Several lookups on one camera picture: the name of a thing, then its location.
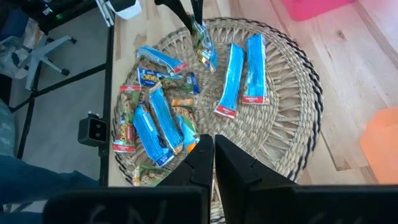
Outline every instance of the round woven mat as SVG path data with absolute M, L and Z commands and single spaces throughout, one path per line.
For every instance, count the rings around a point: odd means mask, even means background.
M 207 19 L 205 23 L 218 54 L 218 68 L 214 74 L 199 62 L 186 28 L 170 33 L 154 46 L 165 54 L 187 62 L 188 71 L 195 72 L 201 88 L 201 93 L 194 96 L 199 133 L 222 134 L 266 166 L 296 181 L 315 148 L 323 112 L 322 88 L 313 65 L 294 41 L 267 24 L 234 18 Z M 213 110 L 223 92 L 228 43 L 234 42 L 246 49 L 246 39 L 257 33 L 262 33 L 267 41 L 266 65 L 270 104 L 244 105 L 241 103 L 243 91 L 240 91 L 235 119 L 216 116 Z M 140 59 L 132 68 L 125 84 L 136 84 L 137 67 L 166 72 L 164 68 Z M 245 62 L 240 90 L 244 88 L 247 72 Z M 168 100 L 190 96 L 178 90 L 166 90 L 165 95 Z M 118 103 L 114 109 L 113 138 L 117 135 L 120 108 Z M 146 156 L 137 135 L 136 138 L 135 152 L 116 153 L 119 168 L 130 183 L 137 165 L 153 164 Z M 176 168 L 185 156 L 184 153 L 179 154 L 166 165 L 166 169 Z M 224 215 L 217 187 L 213 196 L 211 222 L 223 223 Z

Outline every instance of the snack bar wrapper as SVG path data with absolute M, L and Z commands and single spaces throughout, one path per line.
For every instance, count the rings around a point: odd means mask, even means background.
M 150 106 L 155 112 L 167 145 L 177 155 L 183 149 L 183 137 L 175 125 L 169 105 L 164 97 L 161 83 L 156 84 L 149 90 L 149 98 Z
M 223 96 L 214 110 L 215 113 L 226 118 L 233 119 L 236 115 L 236 99 L 238 97 L 239 84 L 241 82 L 243 61 L 243 49 L 240 46 L 231 43 Z
M 132 116 L 138 104 L 140 91 L 140 86 L 124 85 L 120 87 L 122 110 L 119 114 L 119 135 L 112 146 L 115 152 L 133 152 L 136 148 Z
M 170 173 L 167 169 L 141 164 L 133 171 L 132 184 L 136 187 L 155 187 Z
M 193 115 L 193 99 L 172 100 L 172 111 L 177 117 L 177 123 L 184 136 L 184 150 L 191 153 L 198 144 L 200 136 L 197 133 L 197 124 Z
M 200 61 L 205 67 L 214 73 L 217 70 L 217 52 L 210 39 L 208 29 L 204 22 L 199 24 L 193 15 L 189 15 L 192 23 L 192 45 Z
M 138 49 L 137 58 L 141 57 L 147 58 L 151 62 L 154 62 L 158 65 L 165 66 L 167 72 L 169 72 L 171 75 L 179 74 L 188 67 L 188 64 L 182 60 L 172 58 L 147 45 L 144 45 Z
M 200 93 L 197 78 L 193 72 L 189 72 L 184 81 L 182 75 L 171 76 L 168 73 L 152 71 L 144 68 L 137 68 L 138 81 L 141 86 L 155 86 L 161 82 L 165 89 L 179 88 L 187 93 L 197 95 Z
M 243 103 L 269 104 L 266 82 L 266 40 L 254 34 L 246 41 L 248 50 L 248 76 L 245 82 Z
M 133 122 L 148 157 L 156 165 L 163 167 L 174 158 L 173 152 L 167 148 L 157 132 L 156 125 L 145 106 L 145 102 L 141 103 L 136 109 Z

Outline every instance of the orange object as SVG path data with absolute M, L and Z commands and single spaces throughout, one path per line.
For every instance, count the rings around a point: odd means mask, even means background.
M 380 110 L 360 140 L 380 184 L 398 184 L 398 107 Z

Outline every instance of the blue jeans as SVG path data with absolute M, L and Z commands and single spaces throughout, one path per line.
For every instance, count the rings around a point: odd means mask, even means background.
M 58 174 L 0 155 L 0 205 L 47 200 L 69 190 L 98 187 L 98 182 L 74 171 Z M 33 212 L 0 213 L 0 223 L 42 223 L 41 214 Z

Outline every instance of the wooden table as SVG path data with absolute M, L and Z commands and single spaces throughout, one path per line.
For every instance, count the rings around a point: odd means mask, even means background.
M 183 1 L 192 12 L 190 1 Z M 154 45 L 183 26 L 165 6 L 141 0 L 143 12 L 114 28 L 112 111 L 119 86 L 134 65 L 134 51 Z M 280 0 L 205 0 L 203 17 L 245 17 L 297 41 L 320 74 L 325 111 L 321 136 L 300 184 L 377 183 L 360 146 L 366 123 L 398 105 L 398 1 L 361 0 L 304 22 L 295 22 Z M 109 186 L 129 186 L 114 153 Z

